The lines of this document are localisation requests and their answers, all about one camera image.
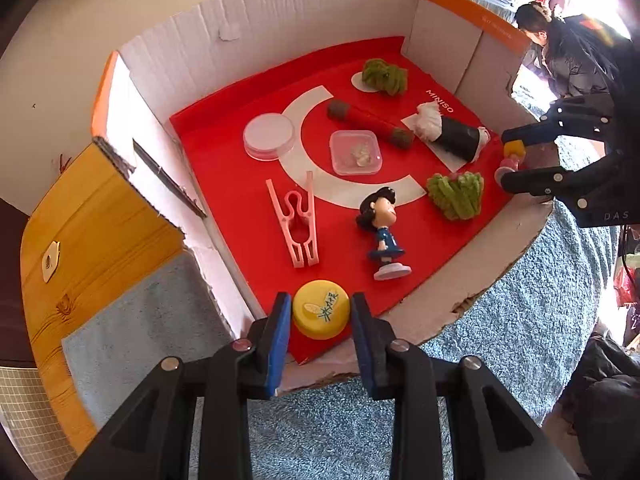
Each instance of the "toy figure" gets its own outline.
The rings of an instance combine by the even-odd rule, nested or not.
[[[404,254],[389,230],[396,223],[395,203],[396,192],[390,187],[381,187],[362,201],[360,214],[356,218],[359,227],[376,234],[378,248],[369,252],[369,258],[380,261],[381,266],[373,275],[378,281],[400,278],[411,273],[411,267],[393,262]]]

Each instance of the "black cable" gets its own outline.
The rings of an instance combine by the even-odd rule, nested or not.
[[[640,294],[638,294],[638,289],[636,288],[636,279],[631,276],[631,272],[629,271],[629,267],[626,266],[626,239],[629,236],[629,226],[625,225],[622,228],[622,265],[625,267],[626,275],[631,282],[631,286],[633,287],[634,294],[636,300],[640,301]]]

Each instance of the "figurine's white base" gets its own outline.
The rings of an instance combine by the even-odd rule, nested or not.
[[[411,274],[411,267],[403,265],[400,262],[396,262],[394,264],[386,264],[380,267],[378,272],[373,275],[373,279],[377,282],[382,282],[383,280],[392,280],[408,274]]]

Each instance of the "green fuzzy object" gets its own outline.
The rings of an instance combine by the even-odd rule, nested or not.
[[[469,220],[480,214],[484,178],[480,173],[466,173],[453,178],[439,173],[427,180],[427,192],[449,220]]]
[[[362,69],[362,80],[376,90],[393,96],[406,92],[407,70],[384,59],[369,59]]]

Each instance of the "cardboard box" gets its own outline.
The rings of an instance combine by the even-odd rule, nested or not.
[[[402,54],[493,131],[534,121],[511,99],[529,40],[469,0],[209,0],[142,32],[108,60],[92,117],[94,141],[184,233],[234,337],[264,313],[202,198],[169,118],[305,54],[392,36],[404,37]],[[511,200],[471,243],[385,314],[396,333],[419,343],[461,316],[526,250],[550,208],[531,197]],[[461,266],[464,280],[458,279]],[[282,389],[356,371],[353,343],[347,341],[308,365],[291,364]]]

